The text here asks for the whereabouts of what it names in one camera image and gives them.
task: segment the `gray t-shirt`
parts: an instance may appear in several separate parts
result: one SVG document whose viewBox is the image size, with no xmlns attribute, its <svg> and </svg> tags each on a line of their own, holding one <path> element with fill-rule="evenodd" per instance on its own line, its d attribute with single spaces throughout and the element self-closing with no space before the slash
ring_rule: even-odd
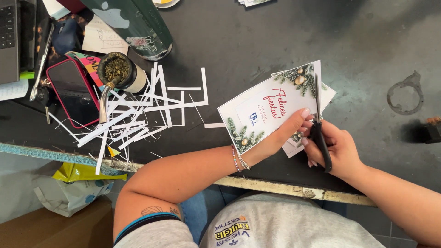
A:
<svg viewBox="0 0 441 248">
<path fill-rule="evenodd" d="M 134 230 L 116 248 L 197 248 L 177 220 Z M 226 206 L 209 225 L 200 248 L 384 248 L 360 224 L 298 197 L 262 193 Z"/>
</svg>

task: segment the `yellow plastic bag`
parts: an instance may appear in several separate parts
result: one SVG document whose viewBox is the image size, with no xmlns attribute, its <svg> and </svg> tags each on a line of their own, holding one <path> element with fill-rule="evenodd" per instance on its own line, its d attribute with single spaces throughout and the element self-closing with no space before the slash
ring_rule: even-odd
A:
<svg viewBox="0 0 441 248">
<path fill-rule="evenodd" d="M 106 176 L 100 173 L 95 175 L 95 167 L 89 165 L 80 165 L 63 162 L 63 165 L 55 172 L 52 178 L 70 183 L 80 180 L 98 180 L 98 179 L 122 179 L 127 180 L 127 174 L 119 176 Z"/>
</svg>

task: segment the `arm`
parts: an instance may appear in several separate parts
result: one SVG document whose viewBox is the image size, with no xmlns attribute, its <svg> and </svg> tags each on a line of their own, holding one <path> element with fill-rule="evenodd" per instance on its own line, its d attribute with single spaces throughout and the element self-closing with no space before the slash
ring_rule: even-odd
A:
<svg viewBox="0 0 441 248">
<path fill-rule="evenodd" d="M 309 109 L 295 112 L 279 129 L 247 151 L 242 158 L 253 166 L 276 153 L 296 131 L 312 124 Z M 176 203 L 183 202 L 215 181 L 237 171 L 231 146 L 190 152 L 154 160 L 126 183 L 115 208 L 113 236 L 135 219 L 154 212 L 172 212 L 181 218 Z"/>
<path fill-rule="evenodd" d="M 415 241 L 441 246 L 441 194 L 364 165 L 351 135 L 323 121 L 323 135 L 333 162 L 331 174 L 363 192 Z M 323 163 L 320 150 L 304 139 L 310 162 Z"/>
</svg>

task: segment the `green thermos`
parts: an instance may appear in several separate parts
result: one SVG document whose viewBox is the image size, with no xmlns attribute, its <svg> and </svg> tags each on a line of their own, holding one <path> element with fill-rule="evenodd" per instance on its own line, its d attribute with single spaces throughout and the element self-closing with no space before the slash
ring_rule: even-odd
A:
<svg viewBox="0 0 441 248">
<path fill-rule="evenodd" d="M 152 0 L 81 0 L 142 58 L 157 61 L 173 39 Z"/>
</svg>

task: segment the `pink phone case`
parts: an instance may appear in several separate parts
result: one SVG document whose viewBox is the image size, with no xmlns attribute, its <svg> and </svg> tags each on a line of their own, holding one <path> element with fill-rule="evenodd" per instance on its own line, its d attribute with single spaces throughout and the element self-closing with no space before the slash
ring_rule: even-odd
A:
<svg viewBox="0 0 441 248">
<path fill-rule="evenodd" d="M 95 103 L 95 106 L 97 107 L 97 109 L 98 109 L 98 111 L 99 111 L 98 98 L 97 98 L 97 96 L 95 95 L 95 92 L 93 91 L 92 87 L 91 87 L 90 84 L 88 83 L 88 81 L 87 81 L 87 79 L 86 79 L 86 75 L 85 75 L 83 69 L 80 67 L 80 65 L 78 64 L 78 62 L 77 62 L 76 60 L 74 60 L 74 59 L 72 59 L 72 58 L 69 58 L 69 59 L 66 59 L 66 60 L 64 60 L 64 61 L 61 61 L 60 63 L 55 64 L 55 65 L 49 67 L 49 68 L 46 70 L 46 75 L 49 75 L 49 70 L 50 70 L 50 69 L 56 67 L 57 65 L 60 65 L 60 64 L 62 64 L 62 63 L 65 63 L 65 62 L 67 62 L 67 61 L 69 61 L 69 60 L 71 60 L 71 61 L 73 61 L 73 62 L 75 63 L 75 66 L 77 67 L 78 73 L 81 75 L 81 77 L 82 77 L 82 79 L 83 79 L 83 81 L 84 81 L 84 84 L 86 85 L 87 90 L 89 91 L 89 93 L 90 93 L 90 95 L 91 95 L 91 97 L 92 97 L 92 100 L 93 100 L 93 102 Z M 86 126 L 88 126 L 88 125 L 90 125 L 90 124 L 93 124 L 93 123 L 99 121 L 99 118 L 98 118 L 98 119 L 96 119 L 96 120 L 94 120 L 94 121 L 92 121 L 92 122 L 90 122 L 90 123 L 87 123 L 87 124 L 85 124 L 85 125 L 83 125 L 83 126 L 80 126 L 80 127 L 75 126 L 75 125 L 74 125 L 74 122 L 72 121 L 72 118 L 69 116 L 69 113 L 67 112 L 66 107 L 64 106 L 64 103 L 61 101 L 61 98 L 60 98 L 60 96 L 58 95 L 58 92 L 57 92 L 55 86 L 53 85 L 52 80 L 49 78 L 49 76 L 48 76 L 48 79 L 49 79 L 49 81 L 51 81 L 52 88 L 54 89 L 55 94 L 56 94 L 56 96 L 58 97 L 58 99 L 60 99 L 61 106 L 63 107 L 63 109 L 64 109 L 64 111 L 65 111 L 67 117 L 69 118 L 69 121 L 71 122 L 71 124 L 72 124 L 72 126 L 73 126 L 74 128 L 83 128 L 83 126 L 86 127 Z"/>
</svg>

